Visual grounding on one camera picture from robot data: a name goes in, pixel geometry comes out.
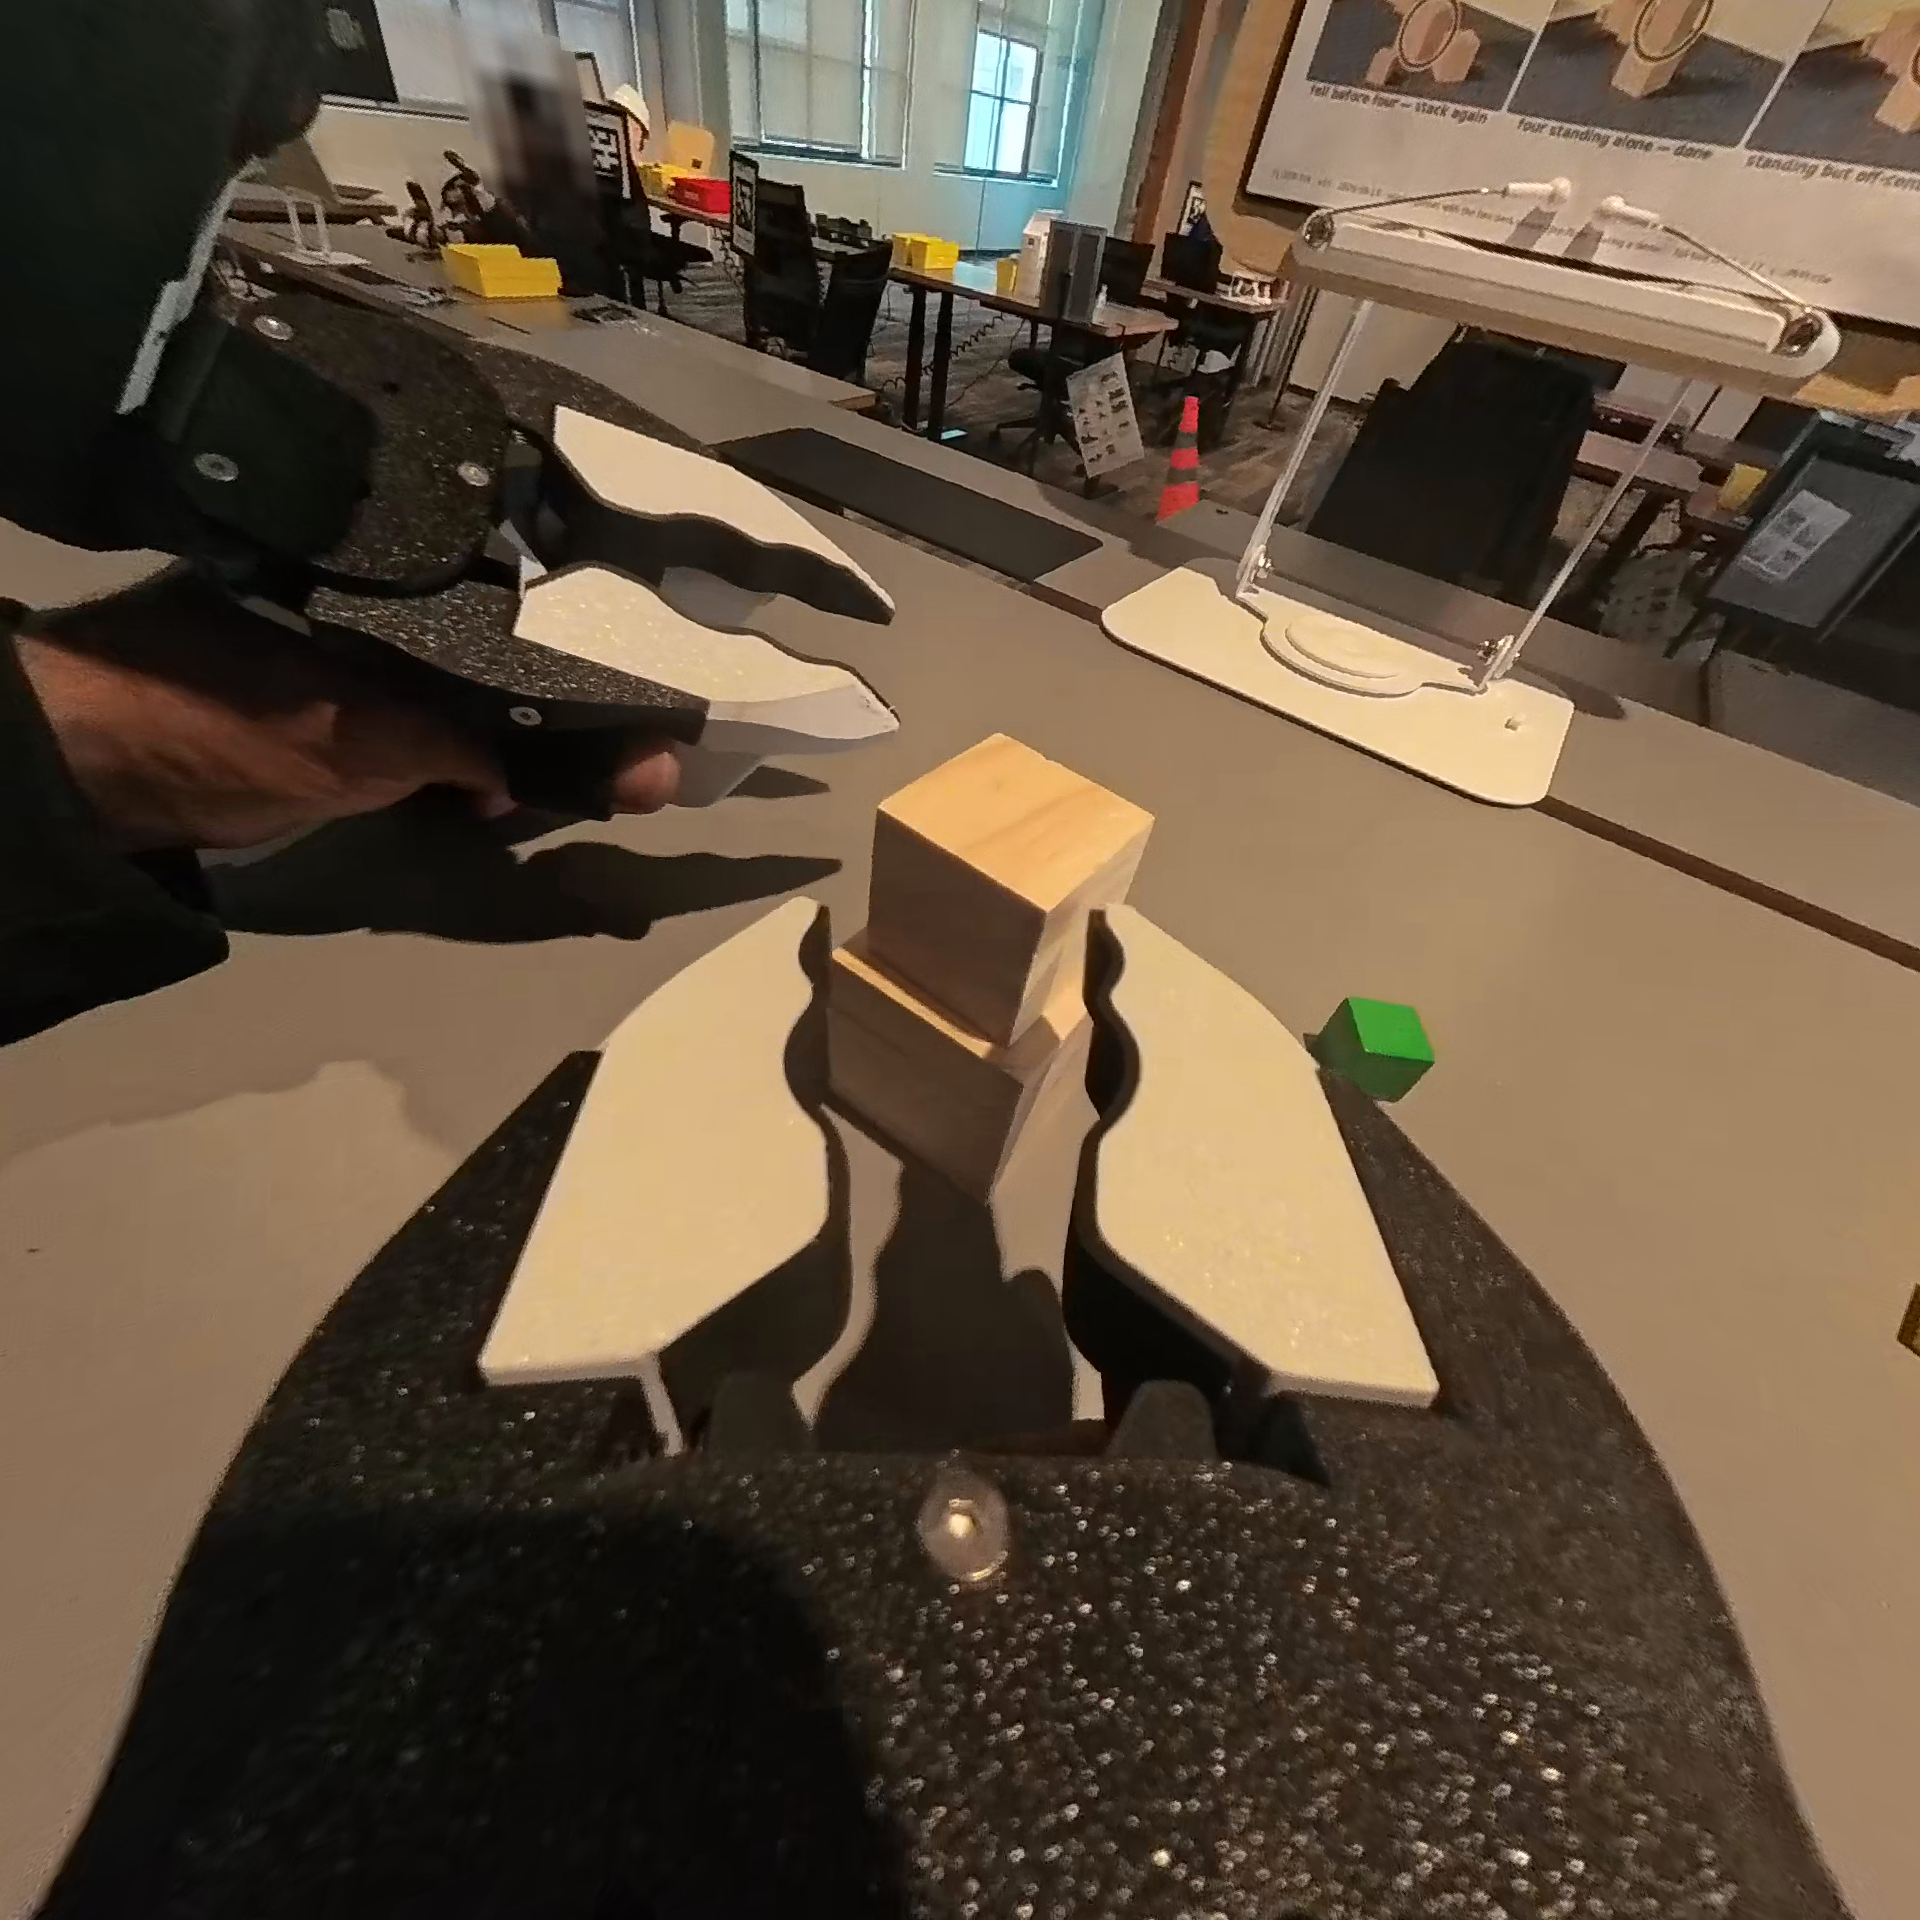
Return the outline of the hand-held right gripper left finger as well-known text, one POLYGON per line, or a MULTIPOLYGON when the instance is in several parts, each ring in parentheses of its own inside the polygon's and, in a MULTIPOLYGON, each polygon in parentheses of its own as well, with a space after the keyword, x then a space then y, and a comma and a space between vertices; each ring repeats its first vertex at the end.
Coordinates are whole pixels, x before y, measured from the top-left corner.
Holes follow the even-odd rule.
POLYGON ((672 1437, 835 1343, 825 902, 795 895, 609 1035, 479 1352, 491 1387, 658 1380, 672 1437))

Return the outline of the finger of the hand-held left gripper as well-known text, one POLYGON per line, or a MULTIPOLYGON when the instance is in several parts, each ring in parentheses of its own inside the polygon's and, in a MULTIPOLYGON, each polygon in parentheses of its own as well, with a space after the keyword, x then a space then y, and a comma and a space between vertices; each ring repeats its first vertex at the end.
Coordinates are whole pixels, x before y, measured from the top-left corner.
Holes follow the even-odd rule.
POLYGON ((776 599, 884 627, 895 596, 811 518, 745 470, 558 406, 516 460, 516 534, 542 565, 519 584, 516 621, 584 612, 602 576, 663 589, 696 574, 697 611, 776 599))
POLYGON ((710 627, 610 566, 572 565, 528 582, 514 637, 610 670, 646 733, 688 717, 694 735, 674 748, 680 799, 723 799, 769 759, 852 751, 899 731, 899 712, 857 671, 758 630, 710 627))

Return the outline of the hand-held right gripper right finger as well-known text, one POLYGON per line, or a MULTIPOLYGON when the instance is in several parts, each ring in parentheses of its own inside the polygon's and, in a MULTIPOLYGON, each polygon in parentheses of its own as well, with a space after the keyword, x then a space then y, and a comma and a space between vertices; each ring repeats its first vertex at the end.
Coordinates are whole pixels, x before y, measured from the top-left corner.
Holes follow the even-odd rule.
POLYGON ((1088 925, 1075 1279, 1225 1376, 1432 1409, 1440 1380, 1307 1047, 1131 905, 1088 925))

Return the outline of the green wooden cube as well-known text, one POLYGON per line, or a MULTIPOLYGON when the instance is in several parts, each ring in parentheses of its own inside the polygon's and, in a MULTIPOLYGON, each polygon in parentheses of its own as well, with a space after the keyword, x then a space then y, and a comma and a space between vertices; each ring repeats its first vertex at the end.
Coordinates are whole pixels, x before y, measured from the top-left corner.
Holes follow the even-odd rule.
POLYGON ((1346 996, 1310 1037, 1315 1061, 1376 1102, 1398 1102, 1434 1068, 1425 1020, 1403 1001, 1346 996))

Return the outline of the large plain wooden cube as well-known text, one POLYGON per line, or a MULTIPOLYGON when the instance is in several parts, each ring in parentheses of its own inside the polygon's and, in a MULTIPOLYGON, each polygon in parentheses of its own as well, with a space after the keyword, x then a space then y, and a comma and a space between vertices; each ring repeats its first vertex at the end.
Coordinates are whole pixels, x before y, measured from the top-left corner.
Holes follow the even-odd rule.
POLYGON ((833 952, 835 1102, 971 1198, 991 1198, 1022 1141, 1076 1099, 1091 1037, 1071 975, 1017 1040, 995 1041, 876 967, 862 942, 833 952))

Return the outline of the medium plain wooden cube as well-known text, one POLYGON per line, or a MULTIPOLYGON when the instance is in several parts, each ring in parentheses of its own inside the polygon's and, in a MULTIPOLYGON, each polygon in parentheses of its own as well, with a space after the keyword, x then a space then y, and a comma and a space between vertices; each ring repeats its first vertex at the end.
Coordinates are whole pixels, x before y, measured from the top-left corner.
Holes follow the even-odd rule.
POLYGON ((1127 897, 1155 815, 995 733, 876 806, 864 945, 954 1021, 1009 1044, 1127 897))

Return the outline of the person's left forearm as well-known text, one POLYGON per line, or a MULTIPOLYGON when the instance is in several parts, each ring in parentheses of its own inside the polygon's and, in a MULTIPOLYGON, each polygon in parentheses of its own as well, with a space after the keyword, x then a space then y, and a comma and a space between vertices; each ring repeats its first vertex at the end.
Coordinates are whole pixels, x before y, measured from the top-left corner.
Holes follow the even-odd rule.
POLYGON ((3 606, 3 1041, 219 967, 228 934, 188 849, 121 852, 82 797, 3 606))

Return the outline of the person's left hand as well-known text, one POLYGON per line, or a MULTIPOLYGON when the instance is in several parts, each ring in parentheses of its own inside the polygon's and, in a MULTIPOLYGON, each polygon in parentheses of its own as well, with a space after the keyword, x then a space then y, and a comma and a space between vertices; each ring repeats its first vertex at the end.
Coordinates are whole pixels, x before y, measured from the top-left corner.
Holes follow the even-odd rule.
POLYGON ((359 663, 231 608, 151 599, 12 639, 59 761, 127 852, 242 849, 446 788, 516 797, 490 742, 359 663))

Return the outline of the black desk mat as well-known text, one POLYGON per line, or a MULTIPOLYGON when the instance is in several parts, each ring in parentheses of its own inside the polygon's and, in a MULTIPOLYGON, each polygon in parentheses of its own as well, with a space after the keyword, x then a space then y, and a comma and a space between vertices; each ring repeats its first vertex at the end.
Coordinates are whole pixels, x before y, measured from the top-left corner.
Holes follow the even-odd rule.
POLYGON ((1039 582, 1103 547, 1087 527, 1028 511, 817 427, 731 438, 714 453, 770 489, 876 520, 895 534, 1022 584, 1039 582))

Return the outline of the standing printed sign board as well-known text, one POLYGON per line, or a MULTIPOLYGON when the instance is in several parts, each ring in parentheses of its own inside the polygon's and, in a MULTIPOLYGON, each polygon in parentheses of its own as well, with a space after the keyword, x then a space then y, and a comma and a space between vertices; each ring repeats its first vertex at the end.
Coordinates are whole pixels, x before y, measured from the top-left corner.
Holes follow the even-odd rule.
POLYGON ((1146 456, 1124 352, 1112 352, 1065 376, 1072 444, 1088 487, 1146 456))

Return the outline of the white desk lamp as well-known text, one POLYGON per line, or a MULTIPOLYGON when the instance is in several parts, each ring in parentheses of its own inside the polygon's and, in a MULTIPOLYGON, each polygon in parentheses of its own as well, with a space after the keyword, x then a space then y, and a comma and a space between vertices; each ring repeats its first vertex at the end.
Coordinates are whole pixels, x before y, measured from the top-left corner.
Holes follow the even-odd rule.
MULTIPOLYGON (((1355 299, 1330 375, 1344 371, 1379 304, 1772 397, 1801 392, 1834 360, 1841 327, 1824 307, 1710 246, 1660 209, 1622 196, 1598 199, 1582 233, 1643 229, 1706 259, 1721 276, 1606 272, 1592 256, 1492 246, 1401 217, 1407 207, 1448 201, 1528 201, 1540 209, 1539 227, 1545 229, 1571 199, 1574 182, 1559 175, 1316 207, 1299 229, 1288 262, 1306 291, 1355 299)), ((1230 582, 1177 566, 1108 604, 1103 630, 1137 655, 1464 797, 1535 806, 1550 792, 1574 702, 1514 678, 1515 660, 1619 501, 1642 479, 1678 404, 1673 395, 1528 619, 1474 659, 1444 653, 1432 637, 1407 637, 1310 606, 1272 582, 1268 547, 1306 460, 1303 441, 1268 489, 1230 582)))

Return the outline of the dark framed sign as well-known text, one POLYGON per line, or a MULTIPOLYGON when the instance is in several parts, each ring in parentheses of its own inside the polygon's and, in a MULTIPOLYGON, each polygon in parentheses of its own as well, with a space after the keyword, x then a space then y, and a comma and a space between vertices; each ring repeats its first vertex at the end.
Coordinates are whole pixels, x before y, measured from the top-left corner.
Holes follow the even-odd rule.
POLYGON ((1918 527, 1918 465, 1863 451, 1817 451, 1702 595, 1706 612, 1792 639, 1827 637, 1907 550, 1918 527))

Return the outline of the wall poster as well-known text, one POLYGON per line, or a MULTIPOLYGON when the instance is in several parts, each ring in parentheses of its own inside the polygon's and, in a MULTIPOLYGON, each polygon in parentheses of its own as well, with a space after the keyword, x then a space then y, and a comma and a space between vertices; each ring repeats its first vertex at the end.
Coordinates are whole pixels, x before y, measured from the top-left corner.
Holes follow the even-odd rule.
POLYGON ((1915 329, 1915 1, 1316 1, 1280 33, 1240 192, 1346 207, 1569 180, 1846 320, 1915 329))

